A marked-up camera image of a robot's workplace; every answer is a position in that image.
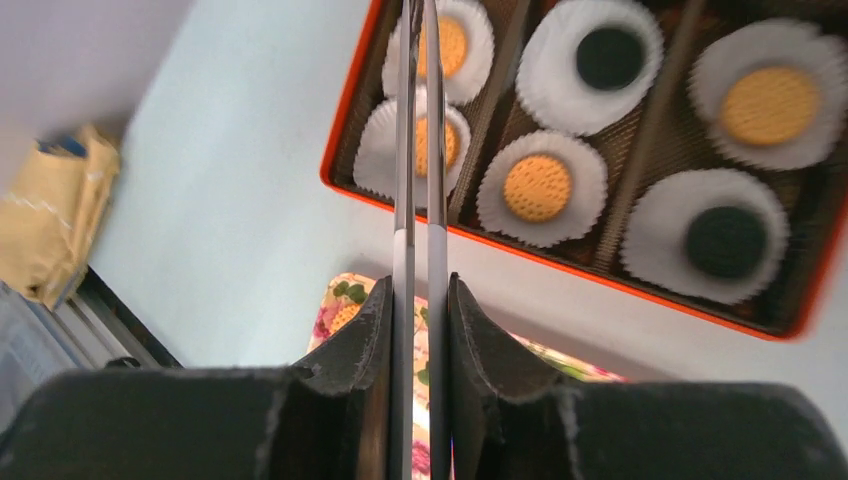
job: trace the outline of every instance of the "table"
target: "table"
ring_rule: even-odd
[[[392,215],[318,177],[367,3],[200,0],[139,107],[92,266],[185,365],[291,362],[330,279],[391,271]],[[420,224],[416,243],[424,279]],[[634,380],[796,385],[848,446],[844,264],[816,328],[770,343],[459,236],[448,251],[516,334]]]

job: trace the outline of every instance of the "floral print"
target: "floral print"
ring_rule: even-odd
[[[315,320],[315,326],[312,329],[312,338],[309,341],[308,351],[311,352],[315,348],[318,348],[319,345],[335,333],[333,331],[333,320],[336,319],[339,312],[345,307],[362,305],[368,297],[371,288],[374,287],[374,283],[374,280],[368,277],[353,273],[339,275],[330,282],[321,302],[321,307],[318,310],[318,318]],[[428,321],[429,311],[427,310],[427,301],[415,297],[414,401],[424,410],[429,409],[430,406],[430,371],[428,362],[430,350],[427,343]],[[602,368],[582,362],[576,358],[569,357],[538,343],[531,342],[526,338],[517,335],[513,335],[513,337],[549,364],[579,380],[585,382],[626,381],[624,377],[607,372]],[[417,434],[412,445],[412,464],[414,470],[413,478],[416,480],[430,478],[430,446],[427,442],[427,428],[427,426],[417,423],[415,425]]]

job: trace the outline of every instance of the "cupcake liner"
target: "cupcake liner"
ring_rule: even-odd
[[[418,88],[415,91],[415,118],[427,114],[427,91]],[[356,158],[353,163],[353,181],[371,193],[388,198],[395,197],[397,180],[397,100],[387,100],[380,104],[368,117]],[[445,122],[456,127],[459,134],[459,154],[456,162],[445,175],[445,195],[449,195],[459,179],[468,146],[471,143],[471,128],[465,117],[455,108],[445,107]],[[413,198],[417,208],[427,207],[427,178],[413,172]]]
[[[766,147],[747,145],[721,125],[722,104],[736,81],[768,66],[793,67],[811,75],[821,96],[819,111],[793,140]],[[724,157],[767,170],[808,167],[827,158],[844,126],[846,46],[838,37],[820,36],[818,28],[809,23],[790,19],[755,23],[704,50],[689,78],[689,96],[698,116],[709,124],[709,138]]]
[[[575,66],[577,46],[601,26],[624,26],[642,39],[645,65],[622,90],[586,85]],[[516,79],[521,106],[547,128],[591,135],[627,115],[647,93],[663,58],[663,38],[651,13],[630,0],[560,2],[524,49]]]
[[[690,223],[713,207],[756,212],[768,232],[764,258],[741,280],[710,277],[691,265],[685,252]],[[777,275],[786,250],[789,223],[774,192],[732,169],[691,170],[654,184],[637,202],[621,249],[633,276],[673,292],[733,305],[765,289]]]
[[[503,196],[509,171],[520,160],[534,154],[548,154],[561,161],[572,182],[571,198],[565,210],[545,223],[520,219],[509,209]],[[477,213],[485,230],[545,248],[589,233],[604,209],[606,198],[607,167],[601,155],[575,138],[540,131],[519,138],[495,156],[477,193]]]
[[[451,105],[465,105],[480,93],[495,56],[495,35],[492,24],[486,15],[486,9],[478,2],[466,0],[437,0],[439,15],[456,19],[465,30],[468,39],[468,53],[462,67],[450,78],[445,77],[445,96]],[[383,63],[383,92],[387,97],[397,96],[398,66],[400,64],[400,23],[395,27],[386,50]],[[426,79],[416,77],[423,85]]]

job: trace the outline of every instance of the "green leaf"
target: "green leaf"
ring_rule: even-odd
[[[365,293],[365,287],[358,283],[347,289],[347,296],[359,305],[365,303],[365,300],[368,298],[368,294]]]
[[[430,386],[430,362],[427,362],[427,368],[421,370],[420,372],[415,374],[418,377],[418,381],[423,383],[424,385]]]
[[[348,287],[350,287],[350,284],[347,283],[347,281],[342,280],[335,286],[335,288],[333,288],[333,296],[341,297],[347,292]]]

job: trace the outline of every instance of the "brown paper bag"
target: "brown paper bag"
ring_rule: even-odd
[[[120,169],[94,127],[75,138],[84,156],[34,146],[0,202],[0,280],[50,309],[81,280]]]

